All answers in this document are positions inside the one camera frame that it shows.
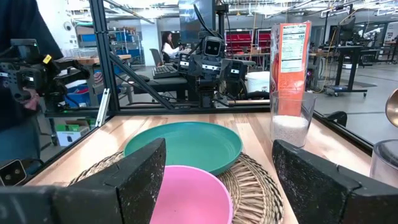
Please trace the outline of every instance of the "black metal frame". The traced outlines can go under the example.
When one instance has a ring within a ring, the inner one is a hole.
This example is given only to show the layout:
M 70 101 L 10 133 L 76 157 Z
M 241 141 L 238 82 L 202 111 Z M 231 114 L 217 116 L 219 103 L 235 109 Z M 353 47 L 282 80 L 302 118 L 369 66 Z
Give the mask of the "black metal frame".
M 159 114 L 208 114 L 208 113 L 266 113 L 270 112 L 271 105 L 268 102 L 262 103 L 232 103 L 233 107 L 231 108 L 197 108 L 197 107 L 189 107 L 181 104 L 174 104 L 170 106 L 172 108 L 168 108 L 169 102 L 164 103 L 162 97 L 157 99 L 160 104 L 158 105 L 132 105 L 132 106 L 120 106 L 119 99 L 117 98 L 117 90 L 116 90 L 116 80 L 113 73 L 113 63 L 118 65 L 126 74 L 128 74 L 135 82 L 140 84 L 140 86 L 147 90 L 153 97 L 160 96 L 152 87 L 150 87 L 145 82 L 142 81 L 129 67 L 124 65 L 120 59 L 116 56 L 110 54 L 109 52 L 109 40 L 108 40 L 108 31 L 106 29 L 106 19 L 103 7 L 103 0 L 89 0 L 91 13 L 93 16 L 93 23 L 96 34 L 96 41 L 98 46 L 98 55 L 99 61 L 101 62 L 101 69 L 104 75 L 104 84 L 106 88 L 110 88 L 111 90 L 111 99 L 109 102 L 108 109 L 108 119 L 109 121 L 113 116 L 131 116 L 131 115 L 159 115 Z M 46 113 L 48 117 L 81 117 L 81 116 L 91 116 L 95 117 L 98 114 L 98 108 L 78 108 L 75 110 L 70 110 L 67 113 Z M 321 122 L 321 124 L 330 128 L 335 133 L 339 134 L 343 138 L 347 139 L 349 142 L 357 146 L 360 150 L 365 152 L 366 154 L 372 154 L 373 145 L 364 140 L 360 136 L 352 133 L 347 130 L 344 126 L 335 123 L 334 121 L 329 121 L 322 114 L 314 111 L 313 117 Z M 62 152 L 58 153 L 55 157 L 51 158 L 49 161 L 45 163 L 45 165 L 36 172 L 33 176 L 30 176 L 28 179 L 23 181 L 21 184 L 26 184 L 37 174 L 41 173 L 48 166 L 50 166 L 57 159 L 61 158 L 67 152 L 72 150 L 75 146 L 79 145 L 82 141 L 84 141 L 88 136 L 94 133 L 98 128 L 92 129 L 88 134 L 81 137 L 79 140 L 75 141 L 68 147 L 66 147 Z

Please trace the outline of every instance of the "clear plastic cup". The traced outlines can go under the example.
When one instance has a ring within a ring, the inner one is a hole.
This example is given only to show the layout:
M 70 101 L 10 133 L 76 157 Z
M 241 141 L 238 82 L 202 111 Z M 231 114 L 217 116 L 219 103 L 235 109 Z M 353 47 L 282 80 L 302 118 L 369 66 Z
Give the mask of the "clear plastic cup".
M 275 91 L 271 94 L 271 139 L 303 147 L 311 124 L 316 96 L 304 91 Z
M 370 177 L 398 188 L 398 140 L 374 145 Z

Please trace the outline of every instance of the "white container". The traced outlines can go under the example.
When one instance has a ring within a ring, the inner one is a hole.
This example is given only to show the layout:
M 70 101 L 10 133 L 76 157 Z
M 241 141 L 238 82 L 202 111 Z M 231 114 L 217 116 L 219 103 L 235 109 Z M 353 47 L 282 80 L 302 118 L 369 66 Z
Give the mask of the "white container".
M 249 72 L 246 78 L 248 80 L 248 93 L 254 91 L 269 92 L 269 72 Z

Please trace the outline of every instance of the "gray floor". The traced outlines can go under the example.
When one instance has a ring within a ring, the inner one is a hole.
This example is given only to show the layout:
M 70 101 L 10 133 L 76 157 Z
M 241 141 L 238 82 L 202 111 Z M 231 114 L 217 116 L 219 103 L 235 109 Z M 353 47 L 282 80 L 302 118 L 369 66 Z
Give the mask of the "gray floor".
M 344 70 L 341 78 L 348 80 L 348 77 L 349 70 Z M 398 88 L 398 66 L 380 63 L 371 67 L 359 67 L 355 81 L 376 86 L 367 88 L 365 98 L 362 93 L 340 93 L 338 97 L 319 93 L 315 110 L 323 114 L 346 112 L 347 128 L 372 143 L 397 139 L 398 128 L 387 120 L 384 107 L 389 95 Z

